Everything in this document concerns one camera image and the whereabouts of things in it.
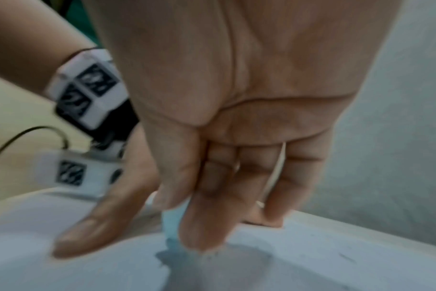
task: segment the gray wall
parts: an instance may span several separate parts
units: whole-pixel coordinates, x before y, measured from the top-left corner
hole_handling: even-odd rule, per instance
[[[436,0],[409,0],[304,211],[436,244]]]

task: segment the beige surface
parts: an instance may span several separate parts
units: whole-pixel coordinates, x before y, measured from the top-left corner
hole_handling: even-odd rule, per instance
[[[85,149],[88,139],[53,115],[51,102],[0,80],[0,145],[30,127],[52,125],[64,130],[73,148]],[[49,130],[28,133],[0,156],[0,199],[40,189],[30,175],[41,149],[58,148],[60,138]]]

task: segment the light blue object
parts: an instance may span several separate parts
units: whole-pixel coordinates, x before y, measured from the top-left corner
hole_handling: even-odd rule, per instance
[[[188,204],[189,199],[175,209],[162,212],[162,228],[167,239],[179,240],[178,228]]]

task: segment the black and white square marker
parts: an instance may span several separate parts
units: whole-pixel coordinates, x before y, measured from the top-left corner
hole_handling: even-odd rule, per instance
[[[76,79],[98,97],[103,96],[118,83],[115,77],[97,64],[88,67]]]
[[[89,109],[92,100],[81,92],[74,84],[69,84],[57,102],[57,107],[67,114],[83,116]]]
[[[84,180],[86,168],[84,164],[63,160],[58,169],[57,182],[80,186]]]

